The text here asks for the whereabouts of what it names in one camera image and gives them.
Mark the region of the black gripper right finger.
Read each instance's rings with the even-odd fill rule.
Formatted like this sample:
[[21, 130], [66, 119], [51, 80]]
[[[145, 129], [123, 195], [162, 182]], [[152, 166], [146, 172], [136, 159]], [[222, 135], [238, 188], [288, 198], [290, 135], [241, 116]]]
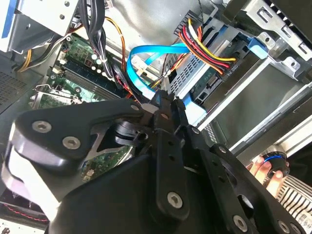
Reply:
[[175, 133], [185, 140], [187, 165], [208, 181], [218, 234], [303, 234], [297, 220], [254, 175], [220, 144], [209, 147], [202, 133], [187, 121], [185, 105], [172, 102]]

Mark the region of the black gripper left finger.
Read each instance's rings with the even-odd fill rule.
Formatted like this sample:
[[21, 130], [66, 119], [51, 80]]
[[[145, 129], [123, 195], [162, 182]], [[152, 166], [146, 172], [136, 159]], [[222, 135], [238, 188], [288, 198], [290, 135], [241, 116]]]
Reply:
[[185, 220], [189, 204], [176, 132], [187, 123], [183, 101], [166, 92], [142, 105], [121, 98], [27, 111], [13, 121], [1, 177], [54, 220], [64, 197], [82, 184], [85, 161], [131, 145], [154, 158], [154, 211]]

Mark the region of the person's hand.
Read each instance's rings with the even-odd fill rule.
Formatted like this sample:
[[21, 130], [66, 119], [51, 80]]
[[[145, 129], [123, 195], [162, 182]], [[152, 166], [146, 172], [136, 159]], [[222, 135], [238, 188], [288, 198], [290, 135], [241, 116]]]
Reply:
[[284, 182], [283, 173], [281, 171], [276, 171], [273, 176], [269, 178], [268, 174], [272, 165], [269, 161], [264, 161], [265, 159], [263, 157], [258, 156], [256, 161], [250, 163], [246, 168], [274, 198], [277, 198], [278, 192]]

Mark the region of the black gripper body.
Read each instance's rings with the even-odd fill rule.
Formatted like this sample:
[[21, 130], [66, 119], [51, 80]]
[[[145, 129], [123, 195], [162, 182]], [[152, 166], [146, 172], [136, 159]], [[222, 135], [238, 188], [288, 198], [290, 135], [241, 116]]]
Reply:
[[152, 150], [70, 192], [51, 234], [217, 234], [210, 186], [163, 130]]

